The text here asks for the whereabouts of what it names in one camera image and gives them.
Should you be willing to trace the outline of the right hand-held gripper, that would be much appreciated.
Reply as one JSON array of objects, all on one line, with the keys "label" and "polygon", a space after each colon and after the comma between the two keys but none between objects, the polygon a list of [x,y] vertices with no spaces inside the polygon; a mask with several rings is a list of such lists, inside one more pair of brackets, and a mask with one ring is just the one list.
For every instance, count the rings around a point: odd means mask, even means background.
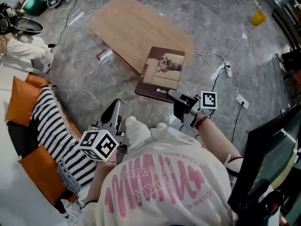
[{"label": "right hand-held gripper", "polygon": [[201,91],[200,95],[192,97],[170,89],[167,94],[173,98],[174,116],[190,129],[198,129],[201,121],[206,119],[199,116],[203,109],[217,109],[216,92]]}]

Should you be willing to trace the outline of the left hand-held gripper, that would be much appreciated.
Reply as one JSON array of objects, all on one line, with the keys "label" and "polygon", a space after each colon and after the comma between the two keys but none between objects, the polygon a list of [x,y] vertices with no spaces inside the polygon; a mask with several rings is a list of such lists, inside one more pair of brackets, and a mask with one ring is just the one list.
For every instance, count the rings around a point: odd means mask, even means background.
[{"label": "left hand-held gripper", "polygon": [[127,154],[129,139],[125,133],[116,127],[122,117],[122,102],[115,99],[105,109],[101,116],[101,123],[109,123],[109,127],[90,125],[84,131],[79,149],[94,161],[117,161],[117,152]]}]

